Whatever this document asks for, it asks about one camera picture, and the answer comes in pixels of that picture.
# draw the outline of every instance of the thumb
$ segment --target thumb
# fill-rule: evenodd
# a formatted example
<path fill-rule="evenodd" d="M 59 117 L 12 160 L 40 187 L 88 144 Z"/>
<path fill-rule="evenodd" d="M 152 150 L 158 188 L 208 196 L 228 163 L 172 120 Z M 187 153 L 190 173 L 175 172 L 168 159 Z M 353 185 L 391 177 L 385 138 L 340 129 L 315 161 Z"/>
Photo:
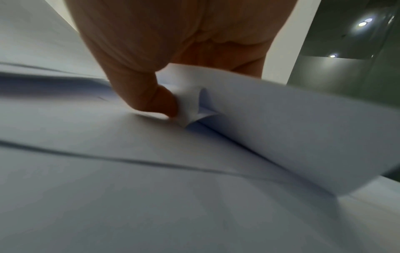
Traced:
<path fill-rule="evenodd" d="M 155 73 L 128 73 L 103 68 L 116 93 L 133 109 L 163 113 L 169 117 L 178 114 L 178 103 L 174 95 L 157 83 Z"/>

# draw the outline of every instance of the hand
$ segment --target hand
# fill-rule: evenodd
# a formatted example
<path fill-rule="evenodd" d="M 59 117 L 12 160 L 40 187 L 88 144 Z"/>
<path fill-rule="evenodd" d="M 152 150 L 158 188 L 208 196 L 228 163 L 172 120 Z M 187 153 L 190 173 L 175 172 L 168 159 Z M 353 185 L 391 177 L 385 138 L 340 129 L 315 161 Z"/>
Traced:
<path fill-rule="evenodd" d="M 296 0 L 66 0 L 114 90 L 132 108 L 176 116 L 155 72 L 168 63 L 261 77 Z"/>

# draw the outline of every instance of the skin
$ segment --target skin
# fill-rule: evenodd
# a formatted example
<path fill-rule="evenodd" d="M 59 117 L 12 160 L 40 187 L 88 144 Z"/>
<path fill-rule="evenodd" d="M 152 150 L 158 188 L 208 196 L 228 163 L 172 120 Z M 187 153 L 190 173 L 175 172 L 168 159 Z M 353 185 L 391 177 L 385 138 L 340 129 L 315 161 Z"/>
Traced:
<path fill-rule="evenodd" d="M 168 63 L 261 77 L 296 0 L 66 0 L 82 39 L 132 108 L 174 117 Z"/>

